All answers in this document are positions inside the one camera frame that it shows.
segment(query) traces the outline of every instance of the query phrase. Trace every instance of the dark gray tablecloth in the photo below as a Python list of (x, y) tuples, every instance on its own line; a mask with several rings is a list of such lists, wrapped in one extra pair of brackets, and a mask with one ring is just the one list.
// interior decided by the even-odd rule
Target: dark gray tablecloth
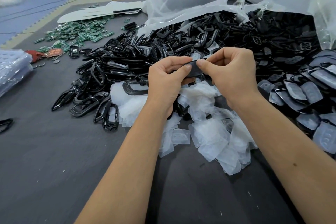
[[(78, 5), (66, 12), (88, 5)], [(124, 17), (106, 28), (116, 35)], [(128, 15), (142, 24), (146, 14)], [(57, 26), (57, 19), (17, 46), (33, 44)], [(87, 48), (102, 46), (86, 42)], [(104, 131), (93, 114), (74, 118), (69, 106), (56, 112), (55, 99), (78, 78), (81, 59), (68, 55), (35, 69), (0, 98), (0, 120), (14, 118), (0, 135), (0, 223), (73, 223), (113, 160), (128, 131)], [(179, 145), (157, 160), (147, 223), (297, 223), (300, 216), (259, 150), (252, 163), (228, 176), (216, 161), (207, 162), (193, 143)]]

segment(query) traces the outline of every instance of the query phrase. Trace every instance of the hand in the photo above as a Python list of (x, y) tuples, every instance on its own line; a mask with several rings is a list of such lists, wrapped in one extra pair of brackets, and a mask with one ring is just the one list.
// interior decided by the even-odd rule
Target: hand
[(212, 82), (232, 109), (235, 109), (239, 101), (260, 94), (251, 50), (224, 47), (207, 60), (198, 60), (197, 65), (211, 76)]
[(157, 105), (167, 117), (173, 111), (173, 103), (177, 98), (181, 85), (191, 83), (195, 78), (186, 78), (191, 65), (183, 66), (192, 61), (191, 57), (166, 57), (149, 68), (147, 102)]

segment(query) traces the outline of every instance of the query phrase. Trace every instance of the person's left hand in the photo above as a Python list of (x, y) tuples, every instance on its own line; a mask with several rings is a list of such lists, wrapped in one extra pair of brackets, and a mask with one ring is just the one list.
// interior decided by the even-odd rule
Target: person's left hand
[(191, 71), (191, 65), (183, 66), (192, 61), (191, 57), (166, 57), (149, 68), (148, 98), (149, 104), (162, 109), (167, 117), (173, 110), (181, 85), (191, 83), (195, 78), (184, 79)]

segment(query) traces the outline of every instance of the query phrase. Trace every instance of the pile of black plastic parts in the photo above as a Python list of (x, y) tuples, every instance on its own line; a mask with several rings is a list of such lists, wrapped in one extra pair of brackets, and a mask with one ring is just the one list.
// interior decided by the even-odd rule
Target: pile of black plastic parts
[[(71, 115), (81, 117), (96, 110), (94, 122), (118, 127), (118, 107), (111, 103), (111, 84), (124, 81), (130, 95), (145, 94), (132, 85), (148, 85), (149, 67), (167, 56), (200, 58), (209, 47), (248, 48), (254, 52), (258, 85), (269, 99), (330, 154), (336, 152), (336, 52), (321, 51), (313, 17), (309, 15), (256, 10), (250, 22), (239, 24), (236, 15), (222, 11), (176, 23), (137, 37), (136, 24), (128, 31), (95, 50), (82, 49), (87, 58), (78, 67), (80, 79), (57, 99), (52, 110), (73, 102)], [(209, 79), (200, 75), (200, 79)], [(109, 109), (116, 109), (115, 122)], [(174, 111), (188, 119), (187, 108), (177, 103)]]

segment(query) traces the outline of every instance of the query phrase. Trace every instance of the pile of translucent pads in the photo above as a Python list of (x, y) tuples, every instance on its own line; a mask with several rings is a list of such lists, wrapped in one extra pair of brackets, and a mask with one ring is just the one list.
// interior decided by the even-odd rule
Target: pile of translucent pads
[(33, 70), (31, 61), (22, 50), (0, 50), (0, 97)]
[[(111, 100), (119, 107), (119, 124), (131, 127), (147, 95), (128, 95), (122, 85), (123, 82), (118, 82), (111, 86)], [(198, 152), (209, 162), (216, 159), (229, 175), (240, 172), (251, 162), (250, 149), (257, 148), (257, 145), (234, 111), (214, 106), (215, 97), (219, 95), (216, 86), (210, 86), (206, 81), (181, 88), (177, 101), (183, 107), (189, 106), (188, 112), (194, 123), (189, 125), (189, 130), (179, 129), (182, 118), (173, 113), (163, 130), (159, 149), (161, 158), (173, 152), (178, 144), (190, 144), (191, 136)]]

